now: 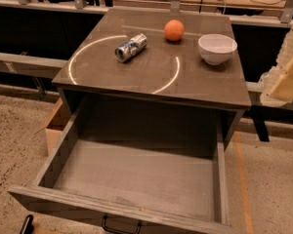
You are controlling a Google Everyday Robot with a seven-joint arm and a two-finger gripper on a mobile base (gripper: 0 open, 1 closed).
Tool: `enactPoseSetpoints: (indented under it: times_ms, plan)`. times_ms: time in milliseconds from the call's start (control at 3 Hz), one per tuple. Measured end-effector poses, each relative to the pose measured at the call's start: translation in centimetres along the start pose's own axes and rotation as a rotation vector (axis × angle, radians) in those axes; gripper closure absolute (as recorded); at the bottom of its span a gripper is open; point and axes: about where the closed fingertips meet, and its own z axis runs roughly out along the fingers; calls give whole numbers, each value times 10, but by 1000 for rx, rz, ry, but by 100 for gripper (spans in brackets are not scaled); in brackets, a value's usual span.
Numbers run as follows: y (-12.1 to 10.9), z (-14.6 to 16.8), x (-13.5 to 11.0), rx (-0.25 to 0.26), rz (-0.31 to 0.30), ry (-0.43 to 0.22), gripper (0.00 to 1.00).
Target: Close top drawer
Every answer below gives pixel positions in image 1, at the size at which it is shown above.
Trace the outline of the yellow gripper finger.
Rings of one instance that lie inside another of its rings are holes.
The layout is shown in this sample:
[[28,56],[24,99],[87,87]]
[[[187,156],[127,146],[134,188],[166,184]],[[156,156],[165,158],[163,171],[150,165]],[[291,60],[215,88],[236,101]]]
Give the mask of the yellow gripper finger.
[[260,103],[280,107],[293,101],[293,26],[286,34],[273,66],[262,79]]

